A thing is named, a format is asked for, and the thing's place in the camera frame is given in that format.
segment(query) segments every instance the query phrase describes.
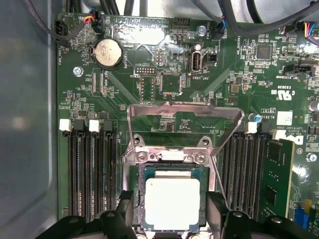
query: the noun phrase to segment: capacitor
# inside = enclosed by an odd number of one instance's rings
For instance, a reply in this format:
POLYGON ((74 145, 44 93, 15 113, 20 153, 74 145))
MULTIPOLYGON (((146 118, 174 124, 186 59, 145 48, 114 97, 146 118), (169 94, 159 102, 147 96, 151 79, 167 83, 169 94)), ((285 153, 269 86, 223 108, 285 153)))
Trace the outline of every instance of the capacitor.
POLYGON ((260 123, 261 120, 262 120, 262 117, 261 117, 261 115, 258 115, 258 114, 255 114, 255 113, 251 113, 251 114, 248 116, 248 120, 249 120, 250 122, 260 123))
POLYGON ((319 111, 319 101, 312 101, 309 104, 309 110, 310 111, 319 111))

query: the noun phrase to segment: wire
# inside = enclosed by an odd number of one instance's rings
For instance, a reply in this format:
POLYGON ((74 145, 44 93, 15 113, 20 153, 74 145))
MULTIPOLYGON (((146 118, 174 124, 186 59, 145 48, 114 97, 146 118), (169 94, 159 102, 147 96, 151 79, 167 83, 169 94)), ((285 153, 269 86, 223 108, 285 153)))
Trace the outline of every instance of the wire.
POLYGON ((100 4, 101 4, 101 7, 102 7, 104 14, 112 15, 112 10, 111 10, 111 7, 110 7, 108 0, 100 0, 100 4))
POLYGON ((65 12, 72 12, 73 1, 65 0, 65 12))
POLYGON ((307 38, 308 37, 308 23, 304 23, 305 24, 305 38, 307 38))
POLYGON ((308 32, 308 36, 311 36, 312 32, 313 32, 313 29, 314 27, 317 25, 317 23, 315 22, 309 29, 309 32, 308 32))
POLYGON ((67 36, 61 36, 57 33, 55 33, 53 30, 49 29, 44 22, 42 21, 42 19, 39 17, 38 13, 36 12, 31 0, 23 0, 28 8, 28 11, 31 13, 32 17, 34 18, 34 20, 36 21, 36 23, 49 35, 51 35, 52 37, 54 37, 57 40, 61 40, 61 41, 69 41, 71 40, 73 37, 77 36, 81 30, 85 27, 85 23, 81 22, 80 24, 78 24, 75 29, 67 36))
POLYGON ((113 15, 120 15, 120 11, 119 11, 118 5, 116 4, 116 1, 109 0, 109 2, 110 2, 110 7, 111 7, 113 15))
POLYGON ((93 16, 86 16, 85 18, 83 18, 84 23, 90 23, 93 20, 94 20, 93 16))
POLYGON ((124 16, 132 16, 134 0, 126 0, 124 6, 124 16))
POLYGON ((81 0, 73 0, 74 12, 82 12, 81 0))
POLYGON ((220 17, 217 17, 214 14, 212 14, 210 10, 208 10, 200 0, 191 0, 191 2, 210 19, 212 19, 213 21, 216 21, 217 23, 221 23, 220 17))
POLYGON ((233 32, 237 35, 242 36, 252 36, 259 35, 261 33, 269 32, 276 28, 284 27, 305 18, 306 16, 312 14, 313 12, 319 9, 319 1, 316 1, 314 4, 304 8, 303 10, 290 15, 286 18, 283 18, 279 21, 275 21, 270 24, 261 25, 254 28, 243 28, 238 25, 234 15, 233 6, 231 0, 218 0, 219 6, 227 20, 227 24, 232 28, 233 32))
POLYGON ((223 23, 223 29, 226 28, 226 20, 222 18, 221 22, 223 23))

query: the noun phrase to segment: mounting screw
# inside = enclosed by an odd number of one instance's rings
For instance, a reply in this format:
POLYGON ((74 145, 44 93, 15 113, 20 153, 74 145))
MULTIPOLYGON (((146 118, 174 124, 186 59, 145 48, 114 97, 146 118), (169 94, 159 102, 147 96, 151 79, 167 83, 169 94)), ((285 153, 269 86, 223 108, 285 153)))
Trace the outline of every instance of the mounting screw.
POLYGON ((199 153, 199 154, 196 156, 194 162, 197 163, 197 164, 202 164, 202 163, 204 163, 204 162, 205 162, 205 155, 202 154, 202 153, 199 153))
POLYGON ((136 156, 138 162, 144 163, 148 160, 148 154, 146 152, 139 152, 136 156))
POLYGON ((199 26, 199 27, 197 28, 197 34, 198 34, 199 36, 205 36, 206 33, 207 33, 206 26, 199 26))
POLYGON ((240 212, 234 212, 233 215, 238 218, 241 218, 243 216, 240 212))
POLYGON ((307 161, 308 162, 315 162, 317 161, 317 155, 315 155, 314 153, 309 153, 307 155, 307 161))
POLYGON ((76 76, 76 77, 81 77, 83 75, 83 68, 80 67, 80 66, 76 66, 73 68, 73 74, 76 76))
POLYGON ((283 221, 280 218, 271 218, 271 220, 278 224, 283 223, 283 221))

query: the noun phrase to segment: motherboard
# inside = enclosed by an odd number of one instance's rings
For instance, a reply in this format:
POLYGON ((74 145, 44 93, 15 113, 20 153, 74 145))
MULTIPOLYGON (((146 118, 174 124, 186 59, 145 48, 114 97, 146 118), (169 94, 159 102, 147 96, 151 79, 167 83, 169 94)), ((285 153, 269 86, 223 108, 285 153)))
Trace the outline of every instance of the motherboard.
POLYGON ((222 187, 233 210, 318 233, 318 60, 285 28, 244 37, 214 21, 98 15, 57 52, 60 218, 90 221, 132 190, 139 230, 195 232, 205 193, 222 187), (180 224, 152 217, 185 198, 195 211, 180 224))

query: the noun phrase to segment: ram slot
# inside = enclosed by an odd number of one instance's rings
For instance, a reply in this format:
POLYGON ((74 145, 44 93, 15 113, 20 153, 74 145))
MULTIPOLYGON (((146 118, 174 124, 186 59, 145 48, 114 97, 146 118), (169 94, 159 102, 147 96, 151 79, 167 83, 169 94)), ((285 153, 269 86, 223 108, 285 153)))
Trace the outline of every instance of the ram slot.
POLYGON ((86 143, 85 133, 77 134, 77 157, 76 157, 76 191, 77 191, 77 215, 84 217, 86 215, 86 187, 85 187, 85 158, 86 158, 86 143))
POLYGON ((237 138, 232 136, 223 148, 222 182, 228 205, 233 201, 236 141, 237 138))
POLYGON ((116 206, 116 171, 117 164, 114 157, 115 142, 113 134, 108 134, 107 142, 107 210, 111 210, 116 206))
POLYGON ((77 191, 76 191, 76 136, 71 132, 64 134, 68 138, 68 169, 69 169, 69 215, 77 215, 77 191))
POLYGON ((247 154, 247 168, 246 168, 246 181, 245 181, 245 198, 243 210, 252 216, 254 213, 254 191, 255 191, 255 173, 257 170, 258 160, 258 137, 257 135, 248 135, 248 154, 247 154))
POLYGON ((232 209, 242 210, 245 191, 245 168, 247 158, 247 140, 242 135, 237 136, 236 158, 235 158, 235 170, 234 170, 234 202, 232 209))
POLYGON ((97 154, 94 161, 95 168, 95 212, 99 213, 106 210, 105 205, 105 149, 104 149, 104 136, 98 136, 95 138, 97 154))
POLYGON ((88 220, 92 220, 94 215, 94 210, 92 210, 92 207, 94 207, 94 202, 92 202, 92 197, 94 197, 93 193, 93 183, 94 183, 94 172, 93 172, 93 165, 94 165, 94 157, 95 157, 95 140, 94 136, 90 133, 87 133, 86 135, 86 141, 85 141, 85 194, 83 195, 85 197, 85 217, 88 220))
MULTIPOLYGON (((258 158, 256 160, 257 163, 257 170, 256 170, 256 186, 255 186, 255 198, 261 198, 261 190, 260 190, 260 186, 262 183, 262 179, 263 179, 263 171, 264 171, 264 160, 265 160, 265 154, 266 154, 266 150, 267 150, 267 141, 266 141, 267 137, 266 135, 259 135, 258 136, 258 158)), ((260 210, 260 205, 259 205, 259 200, 257 200, 254 204, 254 213, 253 213, 253 219, 254 220, 258 220, 258 215, 259 215, 259 210, 260 210)))

